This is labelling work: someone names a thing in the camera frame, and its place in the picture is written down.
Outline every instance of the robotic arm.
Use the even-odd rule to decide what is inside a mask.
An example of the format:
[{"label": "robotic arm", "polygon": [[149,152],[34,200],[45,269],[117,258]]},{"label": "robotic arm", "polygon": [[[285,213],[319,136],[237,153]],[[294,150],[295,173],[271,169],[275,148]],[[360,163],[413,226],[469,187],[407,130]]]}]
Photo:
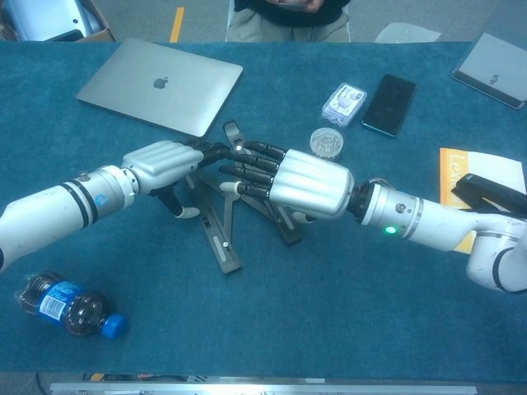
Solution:
[{"label": "robotic arm", "polygon": [[221,172],[244,180],[224,183],[224,190],[289,206],[298,210],[296,218],[304,218],[304,222],[333,219],[349,211],[362,225],[441,251],[452,250],[475,230],[477,237],[467,266],[469,277],[494,290],[527,290],[524,220],[455,210],[396,191],[382,180],[355,186],[351,173],[341,165],[259,142],[242,146],[237,151],[247,148],[271,159],[234,154],[231,159],[252,167],[220,167]]},{"label": "robotic arm", "polygon": [[7,205],[0,217],[0,271],[16,259],[86,228],[133,203],[135,195],[158,196],[178,218],[196,216],[183,207],[173,187],[196,169],[221,159],[228,148],[206,142],[163,141],[124,156],[121,168],[92,173]]}]

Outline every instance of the robot finger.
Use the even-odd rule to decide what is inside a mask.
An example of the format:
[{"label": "robot finger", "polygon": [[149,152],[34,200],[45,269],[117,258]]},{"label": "robot finger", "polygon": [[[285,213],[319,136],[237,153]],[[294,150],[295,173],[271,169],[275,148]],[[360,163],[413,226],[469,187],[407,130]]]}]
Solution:
[{"label": "robot finger", "polygon": [[241,181],[236,181],[234,183],[221,183],[220,189],[223,192],[234,193],[237,195],[250,196],[252,198],[269,200],[269,189],[263,187],[255,187],[254,185],[247,185]]},{"label": "robot finger", "polygon": [[202,151],[203,153],[203,160],[199,162],[198,167],[202,168],[206,165],[210,165],[211,163],[214,163],[221,159],[226,159],[229,157],[229,154],[231,151],[229,148],[220,142],[216,144],[211,145],[211,149],[208,151]]},{"label": "robot finger", "polygon": [[246,169],[239,166],[220,166],[220,172],[223,174],[234,175],[239,179],[246,179],[256,183],[258,185],[263,185],[265,187],[270,187],[273,185],[274,176],[269,173],[264,173],[263,171],[257,171],[252,169]]},{"label": "robot finger", "polygon": [[241,142],[236,147],[236,152],[241,151],[243,148],[246,150],[258,152],[259,154],[266,155],[274,160],[282,161],[287,151],[277,146],[270,146],[263,142]]},{"label": "robot finger", "polygon": [[206,146],[200,146],[195,149],[197,149],[198,151],[201,151],[203,154],[205,154],[205,156],[210,151],[219,151],[219,150],[222,150],[225,152],[230,151],[229,147],[221,142],[214,142],[213,144],[207,143]]},{"label": "robot finger", "polygon": [[243,163],[245,165],[250,165],[256,167],[263,171],[268,171],[271,174],[276,174],[280,162],[277,162],[272,159],[265,159],[259,156],[247,155],[247,154],[230,154],[229,159],[232,159],[236,162]]}]

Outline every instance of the blue logo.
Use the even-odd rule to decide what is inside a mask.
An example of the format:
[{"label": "blue logo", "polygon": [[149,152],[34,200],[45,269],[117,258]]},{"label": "blue logo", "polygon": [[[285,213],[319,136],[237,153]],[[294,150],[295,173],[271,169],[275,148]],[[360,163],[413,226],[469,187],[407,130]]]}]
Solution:
[{"label": "blue logo", "polygon": [[95,198],[97,206],[104,206],[108,202],[106,195],[97,195]]}]

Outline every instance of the teal fabric surface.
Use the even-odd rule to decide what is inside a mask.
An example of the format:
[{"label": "teal fabric surface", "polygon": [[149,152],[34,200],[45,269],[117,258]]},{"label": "teal fabric surface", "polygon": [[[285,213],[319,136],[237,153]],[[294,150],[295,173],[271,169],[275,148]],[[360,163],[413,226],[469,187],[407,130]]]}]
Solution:
[{"label": "teal fabric surface", "polygon": [[[0,43],[0,204],[80,170],[120,165],[149,143],[183,136],[79,103],[75,94],[117,44]],[[207,136],[235,119],[250,139],[309,150],[310,134],[345,81],[371,96],[385,73],[417,83],[399,137],[343,131],[340,163],[357,182],[439,198],[442,146],[527,157],[527,112],[450,77],[467,44],[179,44],[245,70]],[[215,174],[214,166],[209,170]],[[183,184],[176,188],[188,198]],[[527,382],[527,296],[465,275],[467,257],[440,253],[352,216],[304,228],[287,247],[243,203],[234,240],[244,269],[225,276],[197,220],[154,198],[11,265],[0,276],[0,371]],[[97,290],[128,317],[117,341],[78,338],[24,314],[25,274],[54,270]]]}]

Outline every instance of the laptop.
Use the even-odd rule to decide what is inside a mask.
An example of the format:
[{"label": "laptop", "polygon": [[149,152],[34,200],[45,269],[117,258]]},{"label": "laptop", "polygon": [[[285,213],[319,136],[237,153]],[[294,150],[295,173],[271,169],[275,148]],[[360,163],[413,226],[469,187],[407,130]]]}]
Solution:
[{"label": "laptop", "polygon": [[527,50],[483,33],[452,76],[521,109],[527,100]]},{"label": "laptop", "polygon": [[242,70],[236,64],[126,39],[77,98],[202,137]]}]

